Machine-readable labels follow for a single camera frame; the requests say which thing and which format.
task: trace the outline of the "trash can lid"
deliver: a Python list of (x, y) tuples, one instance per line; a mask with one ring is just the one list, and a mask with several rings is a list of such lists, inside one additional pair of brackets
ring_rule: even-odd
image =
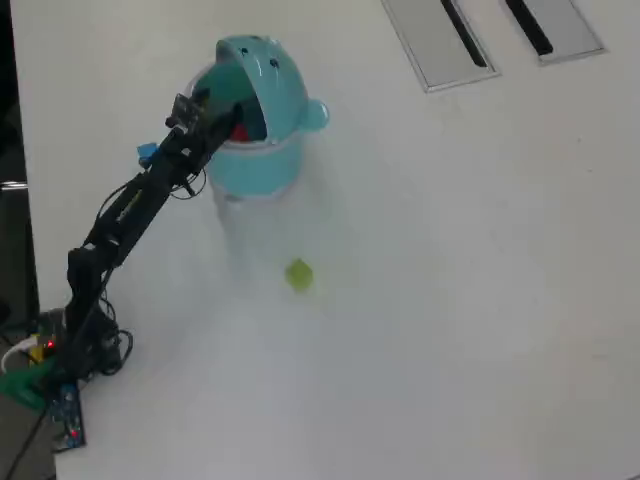
[(216, 61), (233, 58), (242, 65), (255, 91), (267, 128), (267, 141), (277, 143), (296, 130), (319, 130), (329, 112), (309, 100), (302, 75), (277, 40), (255, 35), (228, 37), (216, 45)]

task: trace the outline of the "small green block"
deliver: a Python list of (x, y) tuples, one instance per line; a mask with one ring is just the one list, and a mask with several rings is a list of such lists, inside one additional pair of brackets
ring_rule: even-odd
[(313, 270), (300, 258), (296, 258), (285, 271), (287, 282), (296, 292), (304, 292), (313, 283)]

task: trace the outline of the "cable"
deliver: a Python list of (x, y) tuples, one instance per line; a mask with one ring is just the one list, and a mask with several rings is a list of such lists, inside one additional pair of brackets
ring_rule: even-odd
[[(2, 341), (7, 345), (9, 345), (10, 347), (13, 347), (15, 345), (15, 343), (9, 340), (9, 337), (7, 337), (4, 333), (0, 333), (0, 339), (2, 339)], [(38, 363), (38, 361), (35, 358), (33, 358), (33, 356), (29, 354), (29, 352), (20, 351), (20, 354), (23, 357), (25, 357), (27, 360), (29, 360), (31, 363), (34, 363), (34, 364)]]
[(115, 375), (120, 370), (122, 370), (122, 367), (124, 366), (125, 362), (129, 358), (129, 355), (131, 355), (131, 350), (133, 350), (133, 334), (128, 330), (118, 330), (118, 338), (120, 337), (120, 335), (124, 335), (125, 337), (127, 337), (127, 349), (125, 350), (124, 355), (122, 356), (122, 360), (120, 361), (120, 366), (118, 366), (118, 368), (114, 368), (112, 370), (103, 370), (102, 372), (100, 372), (106, 377)]
[(125, 183), (124, 185), (120, 185), (118, 188), (116, 188), (113, 192), (111, 192), (109, 194), (109, 196), (107, 198), (105, 198), (104, 202), (102, 202), (102, 205), (100, 206), (100, 209), (98, 210), (98, 213), (96, 215), (96, 222), (100, 219), (100, 217), (102, 216), (102, 212), (104, 211), (105, 207), (107, 206), (107, 204), (113, 199), (113, 197), (115, 197), (116, 195), (118, 195), (120, 192), (122, 192), (125, 188), (127, 188), (129, 185), (131, 185), (133, 182), (136, 181), (138, 177), (133, 177), (131, 180), (129, 180), (127, 183)]
[(11, 478), (13, 478), (13, 474), (16, 473), (16, 469), (18, 468), (18, 465), (20, 464), (22, 457), (24, 457), (25, 453), (27, 453), (27, 450), (29, 450), (29, 447), (33, 443), (33, 440), (36, 437), (38, 430), (40, 430), (40, 426), (42, 425), (42, 422), (46, 417), (46, 415), (47, 415), (47, 409), (45, 408), (44, 410), (42, 410), (42, 412), (40, 412), (40, 416), (36, 420), (36, 423), (34, 423), (33, 427), (31, 427), (31, 431), (29, 432), (29, 435), (27, 435), (27, 438), (22, 444), (20, 451), (14, 457), (13, 462), (11, 463), (11, 467), (9, 467), (9, 470), (4, 476), (4, 480), (11, 480)]
[[(202, 191), (204, 190), (205, 185), (207, 184), (207, 172), (202, 170), (201, 173), (203, 174), (202, 186), (198, 189), (198, 191), (195, 194), (189, 195), (187, 197), (178, 196), (174, 192), (176, 192), (176, 191), (178, 191), (178, 190), (180, 190), (181, 188), (184, 188), (184, 187), (177, 187), (177, 189), (174, 189), (174, 190), (171, 191), (171, 196), (173, 198), (175, 198), (176, 200), (191, 200), (192, 198), (197, 197), (198, 195), (200, 195), (202, 193)], [(193, 179), (189, 182), (189, 185), (191, 185), (195, 181), (195, 179), (198, 178), (199, 176), (200, 176), (200, 174), (198, 174), (195, 177), (193, 177)]]
[(31, 335), (30, 337), (25, 338), (24, 340), (21, 340), (15, 345), (13, 345), (12, 347), (10, 347), (9, 350), (7, 350), (5, 354), (2, 356), (2, 360), (0, 360), (0, 370), (2, 370), (2, 373), (7, 373), (7, 366), (6, 366), (7, 358), (9, 358), (11, 355), (13, 355), (16, 352), (29, 350), (30, 348), (33, 348), (36, 345), (38, 345), (38, 337), (36, 335)]

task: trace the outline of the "black wire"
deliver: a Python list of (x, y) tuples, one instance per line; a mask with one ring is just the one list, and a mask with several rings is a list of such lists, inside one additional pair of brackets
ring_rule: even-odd
[[(2, 341), (7, 345), (9, 345), (10, 347), (13, 347), (15, 345), (15, 343), (9, 340), (9, 338), (4, 333), (0, 333), (0, 339), (2, 339)], [(25, 352), (24, 350), (19, 350), (18, 353), (22, 355), (24, 358), (26, 358), (27, 360), (31, 361), (32, 363), (38, 363), (38, 361), (35, 358), (33, 358), (33, 356), (29, 354), (29, 352)]]
[[(202, 173), (203, 173), (202, 186), (200, 187), (200, 189), (194, 195), (189, 195), (189, 196), (186, 196), (186, 197), (180, 197), (180, 196), (176, 195), (173, 192), (175, 192), (177, 190), (180, 190), (181, 188), (184, 188), (184, 187), (177, 187), (177, 190), (174, 189), (174, 190), (171, 191), (171, 196), (173, 198), (175, 198), (176, 200), (191, 200), (192, 198), (197, 197), (198, 195), (200, 195), (202, 193), (202, 191), (204, 190), (205, 185), (207, 184), (207, 172), (202, 170)], [(195, 179), (198, 178), (199, 176), (200, 176), (200, 174), (198, 174), (195, 177), (193, 177), (193, 180), (191, 180), (189, 182), (189, 185), (191, 185), (195, 181)]]
[(98, 214), (96, 215), (96, 222), (102, 216), (102, 212), (104, 211), (104, 209), (107, 206), (107, 204), (113, 199), (113, 197), (118, 195), (120, 192), (122, 192), (125, 188), (127, 188), (129, 185), (131, 185), (136, 180), (137, 180), (137, 177), (132, 178), (131, 180), (129, 180), (124, 185), (120, 185), (113, 192), (111, 192), (107, 198), (105, 198), (104, 202), (102, 202), (102, 205), (100, 206), (100, 209), (98, 210)]
[(36, 420), (36, 423), (34, 423), (33, 427), (31, 427), (31, 431), (29, 431), (29, 435), (27, 435), (27, 438), (22, 444), (20, 451), (14, 457), (13, 462), (11, 463), (11, 467), (7, 471), (6, 475), (4, 476), (4, 480), (11, 480), (11, 478), (13, 478), (13, 474), (16, 473), (16, 469), (18, 468), (18, 465), (20, 464), (22, 457), (24, 457), (25, 453), (27, 453), (27, 450), (29, 450), (29, 447), (33, 443), (34, 438), (36, 438), (36, 434), (38, 433), (38, 430), (40, 430), (40, 426), (42, 425), (42, 422), (44, 420), (44, 417), (46, 417), (46, 415), (47, 415), (47, 409), (45, 408), (44, 410), (42, 410), (42, 412), (40, 412), (40, 416), (38, 417), (38, 420)]
[(115, 375), (120, 370), (122, 370), (122, 367), (129, 358), (129, 355), (131, 355), (131, 350), (133, 350), (133, 334), (128, 330), (118, 330), (118, 337), (120, 335), (124, 335), (127, 337), (127, 349), (125, 350), (124, 355), (122, 356), (122, 360), (120, 360), (120, 365), (117, 368), (113, 368), (111, 370), (103, 370), (102, 372), (100, 372), (106, 377)]

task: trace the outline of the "dark floor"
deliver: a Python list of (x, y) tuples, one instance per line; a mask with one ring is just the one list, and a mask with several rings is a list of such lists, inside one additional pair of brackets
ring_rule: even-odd
[[(0, 0), (0, 185), (25, 181), (20, 109), (8, 0)], [(8, 322), (33, 318), (37, 313), (37, 289), (26, 190), (0, 187), (0, 299), (12, 310)], [(9, 335), (15, 341), (25, 332)], [(0, 354), (7, 345), (0, 340)], [(21, 357), (10, 366), (20, 367)], [(0, 478), (4, 479), (37, 415), (0, 395)], [(51, 434), (45, 425), (16, 470), (13, 480), (44, 480), (54, 475), (50, 453)]]

